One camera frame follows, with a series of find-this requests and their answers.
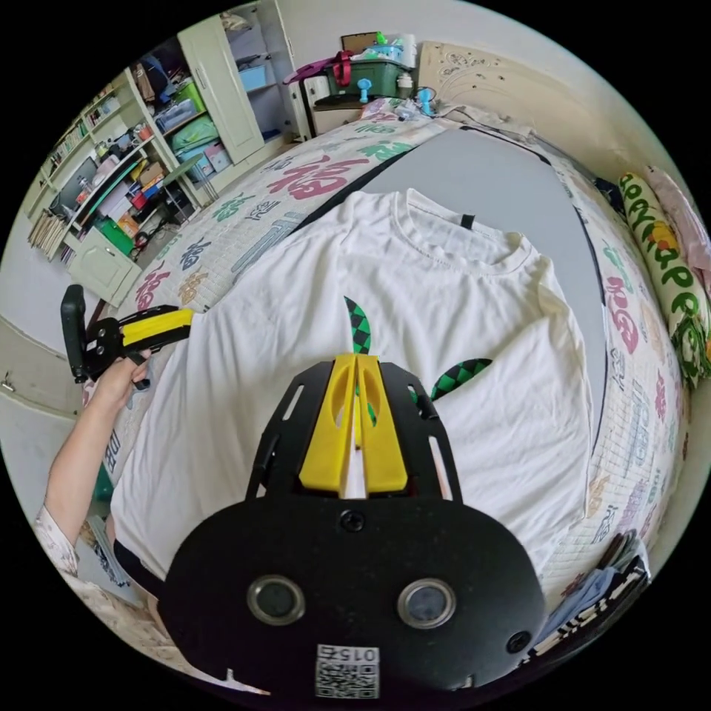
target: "computer monitor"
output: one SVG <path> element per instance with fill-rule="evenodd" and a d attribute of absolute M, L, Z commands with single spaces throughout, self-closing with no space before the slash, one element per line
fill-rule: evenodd
<path fill-rule="evenodd" d="M 86 178 L 89 182 L 96 175 L 96 163 L 92 158 L 87 158 L 81 166 L 74 172 L 71 178 L 67 180 L 65 186 L 57 193 L 57 196 L 50 205 L 50 210 L 57 216 L 65 217 L 62 205 L 69 210 L 76 210 L 76 199 L 84 189 L 82 187 L 82 178 Z"/>

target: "green patterned pillow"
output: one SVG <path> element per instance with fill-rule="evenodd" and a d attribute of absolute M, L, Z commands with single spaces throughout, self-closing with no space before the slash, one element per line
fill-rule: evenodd
<path fill-rule="evenodd" d="M 711 376 L 711 305 L 652 188 L 634 173 L 619 181 L 624 210 L 647 263 L 684 379 L 696 386 Z"/>

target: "pink pillow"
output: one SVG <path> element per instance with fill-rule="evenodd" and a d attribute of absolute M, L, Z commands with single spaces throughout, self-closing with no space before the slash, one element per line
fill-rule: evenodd
<path fill-rule="evenodd" d="M 667 214 L 681 248 L 681 256 L 695 272 L 711 299 L 711 239 L 679 186 L 661 168 L 645 168 L 647 183 Z"/>

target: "white wall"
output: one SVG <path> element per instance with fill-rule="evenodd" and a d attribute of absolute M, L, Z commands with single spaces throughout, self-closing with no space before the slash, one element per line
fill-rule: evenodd
<path fill-rule="evenodd" d="M 72 280 L 59 261 L 49 262 L 27 242 L 30 220 L 18 213 L 0 262 L 0 316 L 36 341 L 64 353 L 59 306 Z M 84 291 L 87 319 L 99 303 Z"/>
<path fill-rule="evenodd" d="M 650 162 L 687 187 L 651 129 L 607 81 L 568 50 L 510 18 L 460 0 L 278 0 L 278 5 L 297 67 L 334 56 L 342 35 L 377 30 L 413 34 L 418 44 L 450 42 L 501 54 L 562 81 L 588 105 L 615 116 Z"/>

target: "white t-shirt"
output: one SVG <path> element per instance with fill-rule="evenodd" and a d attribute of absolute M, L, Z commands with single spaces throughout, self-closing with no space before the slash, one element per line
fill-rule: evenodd
<path fill-rule="evenodd" d="M 582 336 L 525 237 L 462 227 L 414 190 L 352 194 L 195 315 L 114 492 L 116 538 L 164 578 L 201 521 L 244 499 L 292 379 L 362 347 L 439 395 L 464 502 L 507 526 L 540 571 L 585 511 Z"/>

